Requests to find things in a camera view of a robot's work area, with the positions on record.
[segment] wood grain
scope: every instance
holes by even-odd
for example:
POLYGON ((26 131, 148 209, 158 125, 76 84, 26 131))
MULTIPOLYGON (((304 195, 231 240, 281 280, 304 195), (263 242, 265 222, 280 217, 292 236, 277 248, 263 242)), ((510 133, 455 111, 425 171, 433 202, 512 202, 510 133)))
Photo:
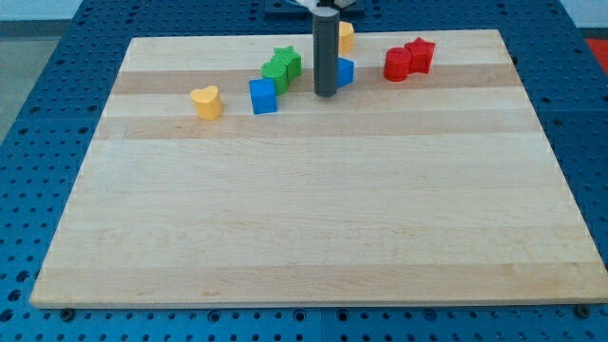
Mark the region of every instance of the wood grain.
POLYGON ((138 38, 30 301, 41 308, 604 302, 608 274, 495 30, 358 34, 356 81, 314 96, 311 37, 138 38), (384 51, 438 44, 429 75, 384 51), (279 113, 247 82, 304 74, 279 113), (188 93, 219 85, 204 122, 188 93))

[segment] green block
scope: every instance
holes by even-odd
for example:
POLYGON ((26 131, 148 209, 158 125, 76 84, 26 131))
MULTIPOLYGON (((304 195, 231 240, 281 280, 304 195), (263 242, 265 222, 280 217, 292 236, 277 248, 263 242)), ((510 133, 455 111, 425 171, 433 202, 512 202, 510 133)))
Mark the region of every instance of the green block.
POLYGON ((289 83, 302 74, 302 57, 295 52, 294 47, 275 47, 275 56, 272 60, 285 65, 289 83))
POLYGON ((270 61, 262 66, 262 77, 272 79, 275 83, 275 94, 287 91, 287 68, 278 61, 270 61))

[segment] perforated table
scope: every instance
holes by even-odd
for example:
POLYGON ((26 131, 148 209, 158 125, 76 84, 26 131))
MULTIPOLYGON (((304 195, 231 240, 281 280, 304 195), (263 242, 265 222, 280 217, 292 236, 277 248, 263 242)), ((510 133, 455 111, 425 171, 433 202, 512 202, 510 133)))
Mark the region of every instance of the perforated table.
MULTIPOLYGON (((88 1, 0 148, 0 340, 567 341, 608 339, 608 306, 442 309, 59 311, 28 304, 34 279, 135 36, 310 31, 259 0, 88 1)), ((357 31, 499 29, 604 261, 607 79, 557 0, 380 1, 357 31)))

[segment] blue cube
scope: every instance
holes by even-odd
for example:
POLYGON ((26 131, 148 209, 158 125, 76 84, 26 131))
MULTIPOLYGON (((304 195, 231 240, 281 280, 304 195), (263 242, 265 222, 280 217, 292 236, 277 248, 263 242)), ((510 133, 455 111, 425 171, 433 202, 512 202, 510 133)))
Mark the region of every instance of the blue cube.
POLYGON ((352 83, 354 79, 354 62, 346 58, 338 58, 338 87, 352 83))
POLYGON ((249 92, 254 114, 276 112, 275 83, 272 79, 263 78, 249 81, 249 92))

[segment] red star-shaped block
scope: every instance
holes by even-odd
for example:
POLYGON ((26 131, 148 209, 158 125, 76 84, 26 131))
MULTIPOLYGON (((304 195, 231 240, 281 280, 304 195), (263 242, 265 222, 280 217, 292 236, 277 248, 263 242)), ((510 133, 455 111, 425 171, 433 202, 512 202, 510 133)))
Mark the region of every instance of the red star-shaped block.
POLYGON ((435 43, 427 42, 418 37, 412 43, 406 43, 405 48, 411 53, 409 73, 428 73, 430 63, 433 60, 433 52, 435 52, 435 43))

